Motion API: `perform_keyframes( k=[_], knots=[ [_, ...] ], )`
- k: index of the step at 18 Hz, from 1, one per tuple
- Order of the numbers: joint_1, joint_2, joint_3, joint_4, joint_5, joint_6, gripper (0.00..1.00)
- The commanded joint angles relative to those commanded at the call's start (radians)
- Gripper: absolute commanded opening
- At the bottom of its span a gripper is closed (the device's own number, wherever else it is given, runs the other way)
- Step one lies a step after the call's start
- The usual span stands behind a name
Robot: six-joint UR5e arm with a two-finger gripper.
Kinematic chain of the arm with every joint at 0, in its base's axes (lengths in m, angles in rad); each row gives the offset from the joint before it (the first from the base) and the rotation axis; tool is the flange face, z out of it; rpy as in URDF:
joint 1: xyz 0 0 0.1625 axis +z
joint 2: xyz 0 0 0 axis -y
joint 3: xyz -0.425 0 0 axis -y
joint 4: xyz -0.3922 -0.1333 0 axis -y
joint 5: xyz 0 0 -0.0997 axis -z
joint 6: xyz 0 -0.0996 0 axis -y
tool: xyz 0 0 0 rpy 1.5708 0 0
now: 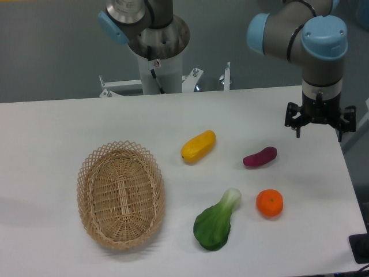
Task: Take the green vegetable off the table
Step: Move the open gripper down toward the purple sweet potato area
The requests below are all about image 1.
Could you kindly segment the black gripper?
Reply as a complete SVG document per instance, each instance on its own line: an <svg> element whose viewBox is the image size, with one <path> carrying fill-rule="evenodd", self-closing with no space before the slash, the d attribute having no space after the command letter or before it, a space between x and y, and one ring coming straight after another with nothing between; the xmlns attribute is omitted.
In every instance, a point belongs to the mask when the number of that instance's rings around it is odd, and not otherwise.
<svg viewBox="0 0 369 277"><path fill-rule="evenodd" d="M303 94L302 106L287 104L284 125L294 130L297 138L300 138L301 128L309 123L330 125L338 132L338 142L342 142L344 133L356 131L356 106L341 109L340 98L340 93L328 100L321 96L311 99Z"/></svg>

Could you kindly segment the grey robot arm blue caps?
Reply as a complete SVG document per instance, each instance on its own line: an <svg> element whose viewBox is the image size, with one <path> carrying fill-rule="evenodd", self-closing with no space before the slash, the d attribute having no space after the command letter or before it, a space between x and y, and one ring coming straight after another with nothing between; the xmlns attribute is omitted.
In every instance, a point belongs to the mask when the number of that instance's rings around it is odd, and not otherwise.
<svg viewBox="0 0 369 277"><path fill-rule="evenodd" d="M339 134L356 130L356 109L340 107L347 27L332 16L337 1L285 1L275 15L260 13L249 23L247 45L263 55L302 67L302 104L289 103L285 125L299 132L324 124ZM172 1L107 1L98 14L102 30L137 57L144 94L181 93L187 24Z"/></svg>

